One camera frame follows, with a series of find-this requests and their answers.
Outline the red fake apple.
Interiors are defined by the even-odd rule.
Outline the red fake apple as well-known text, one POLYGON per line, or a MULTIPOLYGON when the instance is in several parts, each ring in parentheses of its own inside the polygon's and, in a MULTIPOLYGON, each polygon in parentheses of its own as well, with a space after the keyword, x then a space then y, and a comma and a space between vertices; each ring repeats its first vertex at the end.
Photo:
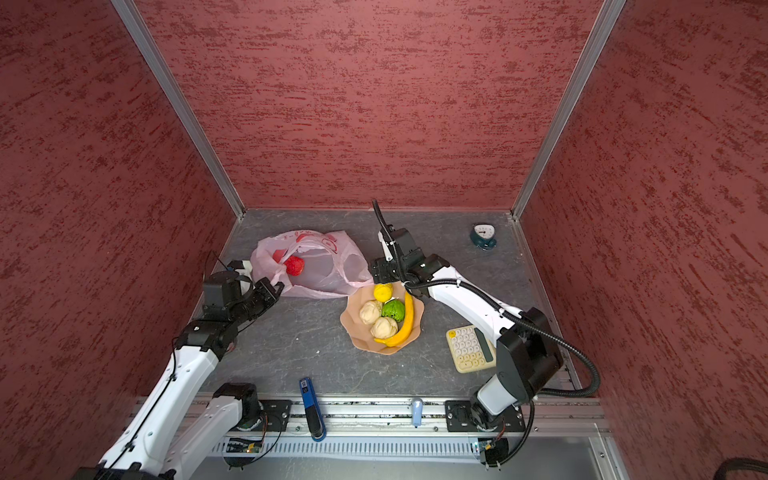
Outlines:
POLYGON ((289 276, 298 277, 305 269, 305 261, 300 257, 291 255, 284 261, 284 266, 289 276))

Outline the green fake fruit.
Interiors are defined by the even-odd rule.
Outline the green fake fruit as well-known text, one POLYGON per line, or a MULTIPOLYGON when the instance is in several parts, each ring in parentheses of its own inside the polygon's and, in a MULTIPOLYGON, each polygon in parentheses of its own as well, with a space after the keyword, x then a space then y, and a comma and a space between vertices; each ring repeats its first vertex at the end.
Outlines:
POLYGON ((397 298, 393 298, 384 303, 381 308, 381 316, 390 318, 398 323, 403 322, 406 316, 404 302, 397 298))

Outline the pink translucent plastic bag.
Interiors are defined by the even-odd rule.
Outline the pink translucent plastic bag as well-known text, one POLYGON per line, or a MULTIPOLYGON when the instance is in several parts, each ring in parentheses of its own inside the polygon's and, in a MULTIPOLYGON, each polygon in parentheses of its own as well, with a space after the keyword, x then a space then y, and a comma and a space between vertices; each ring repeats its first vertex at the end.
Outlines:
POLYGON ((326 300, 348 297, 371 286, 373 278, 361 250, 344 231, 294 230, 262 239, 250 256, 254 279, 284 283, 284 297, 326 300), (291 255, 305 261, 298 277, 287 274, 291 255))

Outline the beige fake ginger root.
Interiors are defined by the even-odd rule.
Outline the beige fake ginger root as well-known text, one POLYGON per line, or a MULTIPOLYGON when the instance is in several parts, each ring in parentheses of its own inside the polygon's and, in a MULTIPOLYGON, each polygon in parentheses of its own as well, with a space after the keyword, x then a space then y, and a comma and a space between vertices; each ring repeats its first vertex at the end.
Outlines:
POLYGON ((379 317, 370 327, 370 334, 376 340, 386 340, 399 331, 398 322, 389 317, 379 317))
POLYGON ((378 300, 369 300, 362 304, 358 316, 360 321, 367 326, 373 325, 382 313, 383 303, 378 300))

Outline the yellow fake banana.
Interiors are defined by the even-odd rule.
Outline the yellow fake banana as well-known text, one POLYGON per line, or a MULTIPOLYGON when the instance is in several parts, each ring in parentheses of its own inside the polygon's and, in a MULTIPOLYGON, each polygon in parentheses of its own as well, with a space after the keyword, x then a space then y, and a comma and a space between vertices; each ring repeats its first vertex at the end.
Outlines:
POLYGON ((374 339, 375 342, 384 344, 387 347, 396 347, 408 339, 408 337, 412 332, 414 321, 415 321, 414 299, 408 292, 405 293, 404 306, 405 306, 405 318, 398 332, 387 339, 375 338, 374 339))

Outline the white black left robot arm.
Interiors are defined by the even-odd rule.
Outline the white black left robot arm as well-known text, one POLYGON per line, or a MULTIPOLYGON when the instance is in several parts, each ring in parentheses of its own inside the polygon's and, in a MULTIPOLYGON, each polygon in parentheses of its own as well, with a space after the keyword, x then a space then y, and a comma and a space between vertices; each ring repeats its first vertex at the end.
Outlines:
POLYGON ((94 467, 81 467, 77 479, 188 479, 233 429, 256 430, 269 421, 254 385, 226 383, 184 432, 178 429, 206 379, 237 336, 280 299, 284 285, 255 280, 244 265, 218 271, 203 284, 203 314, 172 342, 170 360, 151 394, 119 439, 94 467))

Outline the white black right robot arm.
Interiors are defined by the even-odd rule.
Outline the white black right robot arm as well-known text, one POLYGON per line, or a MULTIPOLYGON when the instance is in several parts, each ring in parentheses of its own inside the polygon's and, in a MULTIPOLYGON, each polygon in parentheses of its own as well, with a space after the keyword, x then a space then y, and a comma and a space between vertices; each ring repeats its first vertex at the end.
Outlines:
POLYGON ((384 256, 369 264, 375 282, 401 281, 408 293, 450 307, 494 347, 495 373, 469 400, 477 427, 495 428, 508 408, 530 402, 564 365, 541 311, 523 311, 491 296, 442 257, 424 255, 406 229, 386 224, 378 237, 384 256))

